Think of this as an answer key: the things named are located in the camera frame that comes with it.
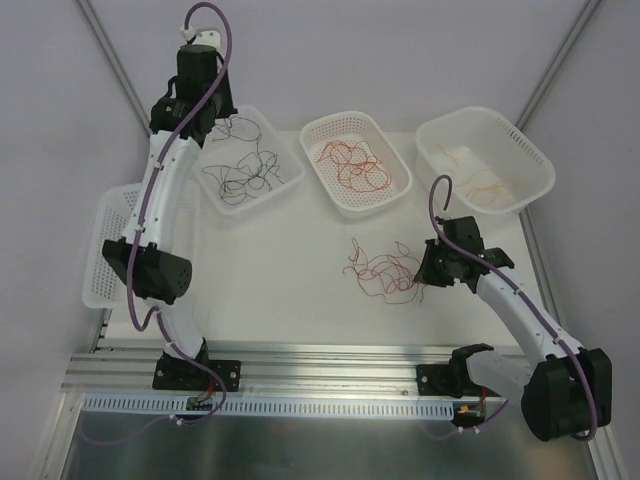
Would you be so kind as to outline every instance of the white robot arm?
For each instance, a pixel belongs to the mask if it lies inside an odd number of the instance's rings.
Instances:
[[[595,434],[597,426],[607,425],[612,371],[607,355],[585,349],[531,300],[511,259],[500,248],[484,248],[473,217],[433,218],[443,231],[438,240],[427,241],[415,280],[438,287],[465,283],[498,314],[528,365],[486,344],[471,345],[455,350],[445,374],[429,377],[429,386],[458,398],[474,386],[486,387],[520,405],[531,431],[545,441],[585,430]]]
[[[223,22],[228,28],[226,19]],[[103,257],[127,285],[134,327],[144,330],[151,317],[147,315],[142,324],[138,321],[134,295],[145,300],[150,313],[159,313],[160,327],[171,343],[158,364],[165,383],[173,377],[171,385],[178,390],[199,389],[203,381],[206,388],[209,379],[194,367],[194,361],[206,364],[208,352],[184,299],[192,265],[172,254],[177,209],[206,135],[217,119],[237,113],[226,73],[228,61],[219,53],[220,36],[217,32],[196,35],[195,31],[189,35],[178,52],[178,75],[169,81],[168,93],[151,111],[147,168],[131,219],[120,240],[107,240],[102,249]],[[227,48],[230,54],[230,42]]]

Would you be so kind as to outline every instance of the white cable clip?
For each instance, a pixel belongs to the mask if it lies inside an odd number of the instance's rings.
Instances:
[[[180,33],[182,34],[182,37],[187,42],[190,42],[191,40],[196,38],[196,35],[198,34],[198,30],[196,28],[191,27],[191,26],[189,28],[184,28],[184,26],[182,26],[182,27],[180,27]]]

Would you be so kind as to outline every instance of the loose red wires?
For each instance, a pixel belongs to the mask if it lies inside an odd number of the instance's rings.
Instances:
[[[396,242],[399,255],[378,255],[369,260],[358,241],[352,238],[351,242],[355,252],[349,256],[351,265],[344,267],[342,273],[355,272],[364,293],[370,297],[382,297],[388,305],[409,303],[418,296],[418,292],[422,301],[425,285],[413,280],[420,261],[411,256],[409,247]]]
[[[382,162],[364,140],[353,146],[339,140],[328,142],[318,163],[326,160],[337,166],[338,183],[349,190],[371,193],[391,186],[391,175],[382,169]]]

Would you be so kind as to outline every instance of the white tabletop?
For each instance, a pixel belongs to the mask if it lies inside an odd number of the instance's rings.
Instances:
[[[305,159],[298,132],[281,132]],[[413,170],[414,134],[389,133]],[[210,340],[342,345],[513,346],[496,314],[465,285],[427,287],[424,300],[386,305],[366,296],[353,272],[343,274],[352,238],[369,256],[392,253],[395,241],[422,259],[435,233],[426,191],[418,181],[397,205],[362,220],[338,214],[307,166],[307,175],[282,198],[247,218],[219,214],[201,196],[198,260],[192,289],[194,315]],[[533,298],[539,291],[516,215],[479,217],[485,246],[501,247],[515,262]],[[108,338],[160,338],[157,328],[137,333],[125,309],[115,309]]]

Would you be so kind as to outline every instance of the plastic basket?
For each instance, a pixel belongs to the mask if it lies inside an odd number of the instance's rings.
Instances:
[[[551,162],[509,120],[467,107],[423,124],[416,133],[416,176],[429,190],[437,175],[454,183],[449,213],[518,213],[555,183]],[[445,186],[438,187],[439,204]]]
[[[140,187],[140,183],[135,183],[112,188],[100,199],[82,286],[82,302],[89,308],[116,308],[127,303],[124,284],[102,257],[102,244],[105,240],[120,238],[135,207]],[[191,260],[194,267],[199,218],[198,184],[189,181],[178,208],[171,253]]]
[[[220,213],[238,216],[289,190],[305,170],[267,119],[243,105],[209,134],[193,173]]]
[[[339,167],[322,160],[327,143],[333,141],[343,141],[349,146],[367,142],[367,148],[380,160],[380,168],[390,175],[391,184],[372,192],[346,187],[338,179]],[[342,112],[315,120],[300,132],[300,143],[338,212],[345,217],[372,215],[389,207],[411,189],[413,178],[407,165],[376,122],[364,113]]]

